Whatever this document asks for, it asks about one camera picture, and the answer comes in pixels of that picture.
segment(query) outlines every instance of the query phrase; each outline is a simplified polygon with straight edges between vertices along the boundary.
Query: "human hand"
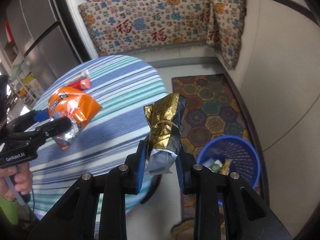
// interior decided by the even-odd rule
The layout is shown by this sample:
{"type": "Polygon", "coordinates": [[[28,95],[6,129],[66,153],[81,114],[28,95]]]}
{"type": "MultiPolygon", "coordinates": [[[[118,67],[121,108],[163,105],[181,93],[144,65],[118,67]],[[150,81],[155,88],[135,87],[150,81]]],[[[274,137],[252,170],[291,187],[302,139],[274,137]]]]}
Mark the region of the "human hand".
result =
{"type": "Polygon", "coordinates": [[[18,173],[16,166],[0,169],[0,196],[8,201],[14,201],[15,196],[5,182],[4,176],[14,175],[14,181],[16,182],[14,187],[18,192],[21,192],[21,195],[30,193],[32,189],[33,174],[29,170],[29,163],[19,164],[18,166],[20,166],[20,172],[18,173]]]}

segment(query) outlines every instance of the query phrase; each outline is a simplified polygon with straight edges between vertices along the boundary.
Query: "blue trash can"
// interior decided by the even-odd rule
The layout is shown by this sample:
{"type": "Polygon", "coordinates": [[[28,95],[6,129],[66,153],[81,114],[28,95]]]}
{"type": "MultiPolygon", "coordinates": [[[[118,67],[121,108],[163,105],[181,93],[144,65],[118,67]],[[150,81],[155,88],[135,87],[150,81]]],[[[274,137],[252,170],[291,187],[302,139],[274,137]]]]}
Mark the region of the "blue trash can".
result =
{"type": "Polygon", "coordinates": [[[261,172],[260,159],[246,140],[232,135],[217,137],[202,148],[197,163],[203,164],[210,158],[221,163],[232,159],[230,172],[239,173],[252,188],[257,186],[261,172]]]}

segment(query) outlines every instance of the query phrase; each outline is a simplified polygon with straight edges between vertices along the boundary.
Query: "orange fanta bag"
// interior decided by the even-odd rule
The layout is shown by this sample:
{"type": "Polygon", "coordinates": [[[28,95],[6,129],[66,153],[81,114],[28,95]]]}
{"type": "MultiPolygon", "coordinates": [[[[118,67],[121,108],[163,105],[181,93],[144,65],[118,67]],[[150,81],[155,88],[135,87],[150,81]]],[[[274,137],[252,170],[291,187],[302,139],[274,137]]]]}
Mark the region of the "orange fanta bag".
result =
{"type": "Polygon", "coordinates": [[[72,87],[62,87],[49,99],[48,112],[52,120],[67,116],[72,127],[53,139],[66,149],[102,107],[89,94],[72,87]]]}

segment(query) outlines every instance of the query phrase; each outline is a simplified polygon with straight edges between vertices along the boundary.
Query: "refrigerator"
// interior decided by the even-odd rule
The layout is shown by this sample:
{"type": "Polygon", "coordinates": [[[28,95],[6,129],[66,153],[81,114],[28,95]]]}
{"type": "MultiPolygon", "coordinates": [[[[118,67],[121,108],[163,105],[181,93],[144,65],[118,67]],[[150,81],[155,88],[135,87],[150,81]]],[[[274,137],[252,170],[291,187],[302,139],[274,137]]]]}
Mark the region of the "refrigerator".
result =
{"type": "Polygon", "coordinates": [[[81,63],[53,0],[11,0],[6,19],[23,64],[44,90],[81,63]]]}

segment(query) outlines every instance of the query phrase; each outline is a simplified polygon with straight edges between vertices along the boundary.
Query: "striped tablecloth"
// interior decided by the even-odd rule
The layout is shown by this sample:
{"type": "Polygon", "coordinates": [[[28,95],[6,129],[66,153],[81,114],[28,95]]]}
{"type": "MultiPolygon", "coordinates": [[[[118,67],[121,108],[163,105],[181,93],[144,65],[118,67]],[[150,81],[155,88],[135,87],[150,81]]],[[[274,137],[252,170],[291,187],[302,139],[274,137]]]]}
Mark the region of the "striped tablecloth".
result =
{"type": "MultiPolygon", "coordinates": [[[[91,88],[85,92],[102,109],[67,150],[60,149],[49,139],[39,148],[38,158],[30,162],[34,175],[35,214],[39,219],[83,173],[107,173],[124,163],[128,154],[135,153],[139,140],[150,130],[143,106],[167,95],[153,67],[140,59],[117,55],[91,60],[67,72],[45,92],[35,109],[47,108],[52,93],[85,69],[89,70],[91,78],[91,88]]],[[[146,179],[139,195],[126,195],[127,212],[145,197],[149,188],[150,179],[146,179]]]]}

